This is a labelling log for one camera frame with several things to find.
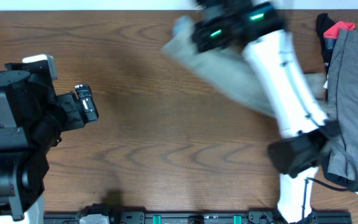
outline fabric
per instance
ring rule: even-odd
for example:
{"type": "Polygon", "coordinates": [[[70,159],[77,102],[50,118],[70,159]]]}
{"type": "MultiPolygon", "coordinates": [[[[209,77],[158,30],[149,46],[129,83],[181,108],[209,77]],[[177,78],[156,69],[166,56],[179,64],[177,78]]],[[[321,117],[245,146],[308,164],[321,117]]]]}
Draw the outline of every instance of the fabric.
{"type": "MultiPolygon", "coordinates": [[[[342,136],[337,143],[355,160],[358,174],[358,32],[340,30],[329,69],[328,115],[338,119],[342,136]]],[[[328,172],[355,179],[355,171],[335,148],[328,172]]]]}
{"type": "Polygon", "coordinates": [[[326,50],[334,50],[336,39],[338,38],[339,31],[341,29],[344,30],[354,30],[356,28],[356,24],[353,22],[344,22],[339,21],[331,28],[329,28],[326,32],[324,32],[324,43],[326,46],[326,50]]]}
{"type": "Polygon", "coordinates": [[[332,50],[327,50],[326,48],[326,44],[324,41],[324,33],[329,30],[333,25],[335,25],[335,22],[328,17],[327,13],[322,13],[317,16],[316,32],[317,36],[320,38],[321,55],[323,56],[326,73],[328,73],[329,64],[331,62],[333,52],[332,50]]]}
{"type": "MultiPolygon", "coordinates": [[[[163,47],[162,52],[230,99],[274,117],[273,109],[256,73],[240,53],[231,49],[214,49],[199,54],[191,39],[194,25],[188,16],[178,19],[173,28],[174,37],[163,47]]],[[[325,82],[325,74],[307,74],[305,77],[316,99],[324,99],[321,85],[325,82]]],[[[319,104],[323,109],[326,108],[326,102],[319,101],[319,104]]]]}
{"type": "Polygon", "coordinates": [[[329,28],[326,32],[324,32],[323,37],[329,39],[337,39],[339,36],[339,31],[341,29],[354,30],[355,28],[356,28],[356,24],[354,22],[339,21],[331,28],[329,28]]]}

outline wooden table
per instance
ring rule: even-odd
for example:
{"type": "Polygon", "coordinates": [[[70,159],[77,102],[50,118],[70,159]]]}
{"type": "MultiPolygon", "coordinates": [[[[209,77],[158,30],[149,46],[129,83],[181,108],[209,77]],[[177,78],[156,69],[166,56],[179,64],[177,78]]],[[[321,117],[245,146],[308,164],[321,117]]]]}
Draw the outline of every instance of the wooden table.
{"type": "MultiPolygon", "coordinates": [[[[322,11],[295,11],[291,29],[304,72],[323,72],[314,31],[322,11]]],[[[358,11],[328,11],[354,21],[358,11]]],[[[278,173],[266,153],[276,122],[225,98],[160,53],[189,11],[0,12],[0,70],[46,53],[59,94],[90,84],[100,118],[63,133],[48,154],[46,211],[92,203],[147,210],[247,210],[277,204],[278,173]]],[[[323,180],[321,173],[317,176],[323,180]]],[[[313,187],[318,210],[349,210],[358,195],[313,187]]]]}

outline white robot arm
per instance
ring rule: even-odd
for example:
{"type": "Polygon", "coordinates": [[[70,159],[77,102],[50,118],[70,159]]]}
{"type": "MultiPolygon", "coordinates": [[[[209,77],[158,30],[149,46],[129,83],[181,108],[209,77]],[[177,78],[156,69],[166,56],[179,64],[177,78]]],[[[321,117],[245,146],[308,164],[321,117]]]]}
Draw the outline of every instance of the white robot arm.
{"type": "MultiPolygon", "coordinates": [[[[291,33],[277,30],[259,37],[245,47],[242,56],[257,73],[276,115],[282,138],[294,138],[324,126],[327,116],[305,81],[291,33]]],[[[313,178],[317,170],[317,167],[310,167],[295,178],[280,174],[277,208],[288,223],[298,222],[311,213],[311,183],[306,185],[305,180],[313,178]]]]}
{"type": "Polygon", "coordinates": [[[12,215],[0,215],[0,223],[4,224],[43,224],[44,223],[45,199],[41,195],[31,207],[24,212],[24,219],[15,222],[12,215]]]}

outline gray towel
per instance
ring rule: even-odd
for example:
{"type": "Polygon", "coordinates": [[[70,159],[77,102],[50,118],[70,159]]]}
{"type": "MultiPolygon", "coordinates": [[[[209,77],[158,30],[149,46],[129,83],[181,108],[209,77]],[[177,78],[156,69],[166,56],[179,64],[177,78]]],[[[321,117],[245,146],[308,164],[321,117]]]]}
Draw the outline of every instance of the gray towel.
{"type": "MultiPolygon", "coordinates": [[[[194,24],[188,16],[177,20],[173,29],[175,36],[163,47],[162,52],[180,62],[230,99],[274,117],[269,100],[248,62],[231,49],[214,49],[199,54],[196,44],[191,39],[194,24]]],[[[324,92],[321,90],[326,81],[325,74],[310,74],[306,76],[306,80],[315,97],[323,99],[324,92]]],[[[320,105],[325,108],[324,102],[320,102],[320,105]]]]}
{"type": "MultiPolygon", "coordinates": [[[[328,79],[328,114],[342,129],[339,145],[354,158],[358,174],[358,32],[341,30],[331,60],[328,79]]],[[[334,147],[328,172],[354,180],[346,158],[334,147]]]]}

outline black cable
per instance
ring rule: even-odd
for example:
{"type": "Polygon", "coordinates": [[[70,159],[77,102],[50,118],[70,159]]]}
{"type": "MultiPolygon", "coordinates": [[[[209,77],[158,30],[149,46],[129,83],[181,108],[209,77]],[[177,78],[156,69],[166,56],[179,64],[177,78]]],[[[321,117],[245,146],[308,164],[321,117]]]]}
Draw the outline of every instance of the black cable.
{"type": "Polygon", "coordinates": [[[308,179],[305,179],[305,189],[303,191],[303,203],[302,203],[302,223],[305,222],[305,207],[306,207],[306,193],[307,193],[307,189],[308,189],[308,179]]]}
{"type": "Polygon", "coordinates": [[[311,181],[313,181],[313,182],[315,182],[315,183],[317,183],[319,185],[322,185],[322,186],[324,186],[324,187],[326,187],[328,189],[335,190],[335,191],[338,191],[338,192],[347,192],[347,191],[349,191],[349,189],[334,187],[334,186],[331,186],[329,184],[326,184],[326,183],[324,183],[324,182],[322,182],[320,180],[317,180],[317,179],[314,179],[314,178],[311,178],[311,177],[306,178],[306,180],[311,180],[311,181]]]}

